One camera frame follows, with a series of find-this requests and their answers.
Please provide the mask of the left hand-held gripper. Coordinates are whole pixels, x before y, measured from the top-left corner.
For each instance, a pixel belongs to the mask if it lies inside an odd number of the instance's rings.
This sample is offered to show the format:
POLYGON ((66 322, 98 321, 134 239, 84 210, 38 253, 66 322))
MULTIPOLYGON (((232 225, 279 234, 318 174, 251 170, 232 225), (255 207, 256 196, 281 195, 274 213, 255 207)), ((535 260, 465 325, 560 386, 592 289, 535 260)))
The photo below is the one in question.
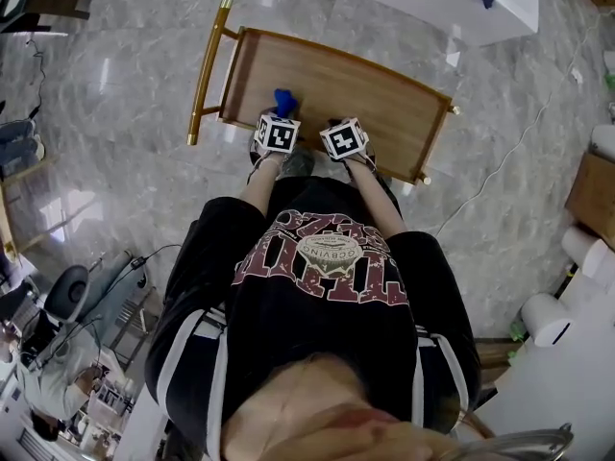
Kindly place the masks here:
POLYGON ((301 122, 278 116, 272 109, 264 110, 257 122, 253 151, 289 154, 296 144, 301 122))

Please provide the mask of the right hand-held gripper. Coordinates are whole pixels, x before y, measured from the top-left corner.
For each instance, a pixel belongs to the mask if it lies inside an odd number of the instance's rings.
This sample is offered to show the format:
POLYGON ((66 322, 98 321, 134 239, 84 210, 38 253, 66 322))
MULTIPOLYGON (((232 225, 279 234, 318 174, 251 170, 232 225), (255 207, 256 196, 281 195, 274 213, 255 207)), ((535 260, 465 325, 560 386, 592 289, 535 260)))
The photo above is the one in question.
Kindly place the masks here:
POLYGON ((344 118, 319 133, 329 158, 340 161, 355 154, 364 153, 369 137, 356 117, 344 118))

